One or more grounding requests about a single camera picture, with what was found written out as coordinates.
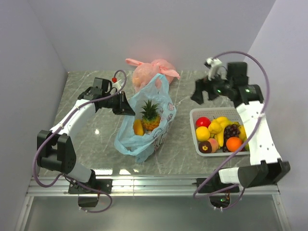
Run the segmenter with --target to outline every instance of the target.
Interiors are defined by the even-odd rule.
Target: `fruit basket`
[[[230,121],[236,121],[240,125],[242,125],[242,120],[238,115],[237,111],[233,107],[215,107],[215,108],[197,108],[192,109],[190,112],[190,124],[192,129],[192,140],[196,148],[196,152],[201,156],[229,156],[232,152],[223,152],[222,149],[218,149],[215,153],[202,153],[199,151],[199,141],[196,136],[196,121],[200,117],[207,117],[210,120],[218,118],[220,116],[227,117]],[[247,151],[241,151],[237,155],[249,155]]]

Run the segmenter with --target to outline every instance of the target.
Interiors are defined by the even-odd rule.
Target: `gray marble surface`
[[[132,71],[126,72],[128,82],[124,88],[127,98],[134,95],[131,83]],[[123,117],[114,115],[111,109],[101,109],[91,118],[74,140],[77,160],[102,175],[168,175],[210,174],[225,157],[199,156],[193,144],[189,112],[200,107],[228,107],[232,103],[225,97],[198,105],[190,100],[196,79],[205,72],[180,71],[180,80],[175,79],[169,94],[176,106],[177,114],[168,132],[165,143],[144,163],[136,163],[135,157],[123,155],[114,148],[114,140]],[[77,97],[92,86],[95,77],[111,79],[114,71],[70,72],[59,105],[55,124],[70,111]],[[236,156],[226,167],[245,166],[248,156]],[[41,176],[54,176],[56,172],[41,170]]]

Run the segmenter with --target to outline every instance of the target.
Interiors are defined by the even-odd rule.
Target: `pink plastic bag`
[[[169,84],[172,82],[174,77],[178,79],[180,78],[175,67],[164,59],[155,59],[150,64],[139,62],[134,59],[126,59],[125,61],[129,65],[137,66],[132,77],[133,86],[136,92],[139,92],[158,73],[164,74]],[[161,81],[157,79],[155,85],[157,88],[160,88]]]

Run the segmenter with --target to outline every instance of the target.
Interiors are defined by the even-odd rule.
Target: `red apple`
[[[211,120],[209,120],[206,117],[200,117],[199,119],[197,119],[196,121],[196,128],[198,127],[207,127],[211,124]]]

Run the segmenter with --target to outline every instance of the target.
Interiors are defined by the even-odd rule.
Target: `pineapple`
[[[144,112],[141,112],[143,114],[141,123],[142,126],[148,131],[153,131],[159,126],[160,123],[160,115],[156,111],[158,104],[152,104],[152,100],[144,102],[145,106],[142,107]]]

